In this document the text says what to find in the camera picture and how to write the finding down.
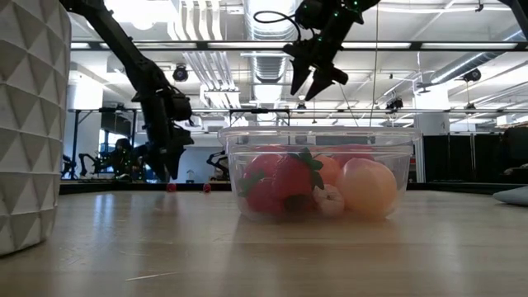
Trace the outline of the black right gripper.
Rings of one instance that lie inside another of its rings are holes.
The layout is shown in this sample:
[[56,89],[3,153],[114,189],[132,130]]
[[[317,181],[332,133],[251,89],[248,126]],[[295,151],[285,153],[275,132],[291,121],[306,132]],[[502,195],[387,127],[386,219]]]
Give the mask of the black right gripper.
[[296,41],[284,45],[282,50],[292,58],[291,95],[297,93],[304,85],[311,74],[310,69],[316,69],[313,73],[313,82],[305,96],[305,100],[310,101],[334,83],[344,85],[348,81],[346,73],[333,67],[334,57],[338,51],[342,50],[342,25],[298,24],[298,27],[310,31],[312,37],[302,40],[298,36]]

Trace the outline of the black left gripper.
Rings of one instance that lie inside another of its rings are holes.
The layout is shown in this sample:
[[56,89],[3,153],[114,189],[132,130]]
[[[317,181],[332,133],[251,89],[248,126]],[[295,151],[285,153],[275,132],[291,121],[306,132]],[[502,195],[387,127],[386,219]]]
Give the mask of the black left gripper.
[[137,92],[132,102],[139,103],[144,115],[144,129],[148,135],[144,161],[150,166],[159,180],[177,179],[179,161],[183,147],[159,148],[154,145],[193,144],[191,132],[175,124],[167,116],[168,104],[175,88],[162,88],[153,92]]

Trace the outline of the orange toy fruit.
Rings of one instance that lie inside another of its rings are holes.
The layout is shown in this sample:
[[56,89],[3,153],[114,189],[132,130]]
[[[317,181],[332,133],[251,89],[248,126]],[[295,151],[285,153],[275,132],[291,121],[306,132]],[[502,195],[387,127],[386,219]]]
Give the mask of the orange toy fruit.
[[335,186],[339,173],[341,172],[339,162],[325,155],[318,155],[315,159],[323,164],[322,168],[318,171],[323,179],[323,183]]

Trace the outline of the red toy strawberry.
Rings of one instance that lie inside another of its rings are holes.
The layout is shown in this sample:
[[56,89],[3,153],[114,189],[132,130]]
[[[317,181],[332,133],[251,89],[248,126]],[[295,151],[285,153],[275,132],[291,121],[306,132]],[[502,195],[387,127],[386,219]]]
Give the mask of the red toy strawberry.
[[272,182],[264,171],[245,173],[239,180],[238,193],[251,211],[268,215],[284,212],[283,202],[275,197]]
[[324,190],[320,170],[323,163],[316,160],[308,148],[285,154],[272,175],[275,198],[286,200],[291,196],[310,196],[315,187]]

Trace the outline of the peach-coloured round toy fruit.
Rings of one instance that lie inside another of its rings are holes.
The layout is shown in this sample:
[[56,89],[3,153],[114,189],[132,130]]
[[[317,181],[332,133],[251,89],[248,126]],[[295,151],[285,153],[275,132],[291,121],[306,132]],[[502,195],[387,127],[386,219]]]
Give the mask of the peach-coloured round toy fruit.
[[366,219],[382,219],[394,210],[398,198],[394,174],[382,163],[352,158],[339,173],[336,187],[345,210]]

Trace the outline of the pale pink toy food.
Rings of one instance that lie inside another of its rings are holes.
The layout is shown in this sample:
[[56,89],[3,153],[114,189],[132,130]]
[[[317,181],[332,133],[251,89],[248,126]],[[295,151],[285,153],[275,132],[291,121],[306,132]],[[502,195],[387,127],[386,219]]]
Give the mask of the pale pink toy food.
[[345,202],[339,190],[330,184],[325,184],[321,189],[316,186],[313,189],[313,198],[320,213],[327,217],[338,217],[345,209]]

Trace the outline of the clear plastic tupperware container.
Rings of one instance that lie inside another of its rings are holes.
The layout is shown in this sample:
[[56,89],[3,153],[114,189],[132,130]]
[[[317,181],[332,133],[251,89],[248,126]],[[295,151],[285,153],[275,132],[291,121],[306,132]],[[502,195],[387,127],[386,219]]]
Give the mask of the clear plastic tupperware container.
[[[409,167],[414,153],[414,144],[421,138],[420,131],[412,128],[387,127],[351,127],[351,126],[252,126],[231,127],[219,132],[219,141],[224,146],[228,157],[229,174],[232,191],[242,215],[256,221],[288,222],[313,219],[340,219],[352,217],[366,219],[344,209],[338,217],[327,217],[320,213],[314,200],[312,212],[303,214],[287,213],[263,214],[248,208],[246,200],[241,197],[239,180],[243,177],[246,166],[262,154],[279,154],[298,152],[308,148],[312,156],[330,157],[332,149],[344,144],[366,144],[371,146],[375,162],[384,164],[395,176],[397,188],[408,184]],[[398,201],[405,191],[398,190]]]

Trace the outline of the person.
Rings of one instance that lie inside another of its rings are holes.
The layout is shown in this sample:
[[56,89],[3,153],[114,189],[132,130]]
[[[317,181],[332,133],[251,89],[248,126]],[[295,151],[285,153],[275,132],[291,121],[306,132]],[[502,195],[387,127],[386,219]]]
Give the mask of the person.
[[127,138],[118,139],[111,152],[111,167],[116,180],[142,181],[144,162],[141,148],[134,148]]

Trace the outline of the black beam with light strips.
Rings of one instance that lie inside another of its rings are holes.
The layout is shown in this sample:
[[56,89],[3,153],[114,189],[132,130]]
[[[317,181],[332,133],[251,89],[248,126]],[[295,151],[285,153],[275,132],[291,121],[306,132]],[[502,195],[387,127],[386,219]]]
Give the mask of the black beam with light strips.
[[[283,40],[242,41],[138,41],[143,51],[280,51],[288,44]],[[528,52],[528,41],[437,42],[437,41],[346,41],[342,51],[454,51],[454,52]]]

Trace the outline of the white column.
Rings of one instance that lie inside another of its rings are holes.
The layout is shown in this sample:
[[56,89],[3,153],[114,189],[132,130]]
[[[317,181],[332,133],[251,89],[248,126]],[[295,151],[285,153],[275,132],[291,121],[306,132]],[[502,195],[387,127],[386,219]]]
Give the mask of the white column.
[[417,110],[440,110],[440,113],[420,113],[414,116],[414,127],[420,130],[422,138],[415,144],[417,182],[426,181],[425,150],[423,141],[426,136],[443,135],[450,132],[449,114],[443,110],[450,109],[448,91],[442,86],[431,87],[416,92],[413,99],[414,108]]

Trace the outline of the white faceted textured container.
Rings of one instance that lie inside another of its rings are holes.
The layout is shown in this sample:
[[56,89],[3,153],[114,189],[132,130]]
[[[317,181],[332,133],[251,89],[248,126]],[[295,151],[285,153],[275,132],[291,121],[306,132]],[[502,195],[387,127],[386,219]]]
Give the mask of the white faceted textured container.
[[70,42],[59,0],[0,0],[0,257],[54,228]]

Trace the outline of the large grey ceiling pipe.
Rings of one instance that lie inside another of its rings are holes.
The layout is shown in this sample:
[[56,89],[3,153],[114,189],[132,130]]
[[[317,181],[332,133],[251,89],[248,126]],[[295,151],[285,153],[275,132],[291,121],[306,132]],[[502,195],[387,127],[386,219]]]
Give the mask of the large grey ceiling pipe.
[[[499,41],[521,42],[526,41],[526,37],[517,26],[510,27],[498,36]],[[484,51],[470,52],[447,64],[445,67],[433,72],[424,82],[418,82],[417,88],[435,86],[460,77],[479,66],[505,54],[505,51]]]

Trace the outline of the black office partition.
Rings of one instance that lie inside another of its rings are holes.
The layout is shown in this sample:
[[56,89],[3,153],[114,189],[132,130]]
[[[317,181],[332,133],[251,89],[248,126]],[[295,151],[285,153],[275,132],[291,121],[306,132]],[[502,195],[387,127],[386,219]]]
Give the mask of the black office partition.
[[528,127],[422,138],[426,182],[528,184]]

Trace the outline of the grey rectangular lid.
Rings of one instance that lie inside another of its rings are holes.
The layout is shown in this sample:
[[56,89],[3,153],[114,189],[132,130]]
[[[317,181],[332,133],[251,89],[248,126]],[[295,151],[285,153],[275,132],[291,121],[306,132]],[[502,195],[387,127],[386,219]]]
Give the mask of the grey rectangular lid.
[[505,204],[528,207],[528,186],[496,192],[493,198]]

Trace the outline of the silver ribbed air duct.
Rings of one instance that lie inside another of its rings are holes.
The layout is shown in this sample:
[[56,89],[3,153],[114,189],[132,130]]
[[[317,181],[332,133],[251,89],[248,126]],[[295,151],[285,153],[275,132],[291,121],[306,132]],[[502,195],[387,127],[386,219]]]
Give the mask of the silver ribbed air duct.
[[[280,15],[262,13],[257,18],[266,23],[257,22],[253,16],[260,11],[280,12],[292,16],[299,6],[299,0],[243,0],[244,21],[249,40],[294,40],[297,37],[295,26],[287,21],[269,23]],[[260,83],[277,83],[285,74],[286,58],[254,57],[251,58],[252,71]]]

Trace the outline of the black aluminium table frame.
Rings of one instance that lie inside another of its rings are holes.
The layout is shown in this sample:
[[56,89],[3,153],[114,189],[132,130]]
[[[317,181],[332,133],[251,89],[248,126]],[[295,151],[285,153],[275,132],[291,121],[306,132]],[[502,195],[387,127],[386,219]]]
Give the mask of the black aluminium table frame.
[[[408,183],[400,187],[402,191],[446,191],[469,194],[492,195],[499,191],[508,191],[520,187],[522,184],[510,183],[472,183],[472,182],[429,182]],[[59,186],[60,195],[95,193],[106,191],[163,191],[167,190],[166,183],[131,183],[131,182],[62,182]]]

